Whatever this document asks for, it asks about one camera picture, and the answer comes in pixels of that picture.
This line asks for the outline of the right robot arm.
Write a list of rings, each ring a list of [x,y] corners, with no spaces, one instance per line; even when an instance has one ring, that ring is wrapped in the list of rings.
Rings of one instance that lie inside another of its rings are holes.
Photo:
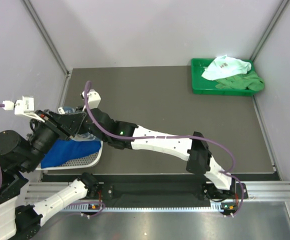
[[[220,198],[230,198],[236,193],[237,186],[230,172],[217,163],[209,144],[226,152],[229,150],[200,132],[171,135],[135,123],[113,120],[98,108],[83,107],[81,110],[88,115],[82,123],[81,132],[90,133],[115,149],[147,150],[177,157],[186,162],[187,172],[208,179]]]

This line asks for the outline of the white blue patterned towel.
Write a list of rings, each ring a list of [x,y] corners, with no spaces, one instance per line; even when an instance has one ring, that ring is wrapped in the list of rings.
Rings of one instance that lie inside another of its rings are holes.
[[[57,112],[61,115],[64,115],[64,114],[75,113],[76,110],[69,106],[62,106],[57,109]],[[76,142],[88,142],[88,141],[99,142],[100,141],[98,138],[96,138],[94,135],[88,132],[82,133],[82,134],[76,134],[75,137],[72,137],[71,139]]]

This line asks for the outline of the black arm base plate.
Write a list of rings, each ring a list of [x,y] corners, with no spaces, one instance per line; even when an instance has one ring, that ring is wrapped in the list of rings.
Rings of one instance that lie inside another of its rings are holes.
[[[190,195],[195,199],[204,201],[224,201],[242,197],[244,193],[237,193],[237,190],[244,190],[244,187],[233,180],[229,190],[216,188],[211,182],[185,181],[185,182],[99,182],[95,188],[95,195],[101,200],[122,199],[123,196],[145,197],[167,197]]]

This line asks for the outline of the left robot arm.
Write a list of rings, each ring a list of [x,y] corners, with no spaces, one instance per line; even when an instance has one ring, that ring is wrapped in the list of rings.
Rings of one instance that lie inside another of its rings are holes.
[[[28,240],[58,212],[85,197],[94,198],[99,184],[90,173],[40,202],[17,206],[24,173],[36,169],[57,140],[69,140],[81,131],[85,112],[59,114],[38,110],[30,120],[28,139],[13,130],[0,132],[0,240]]]

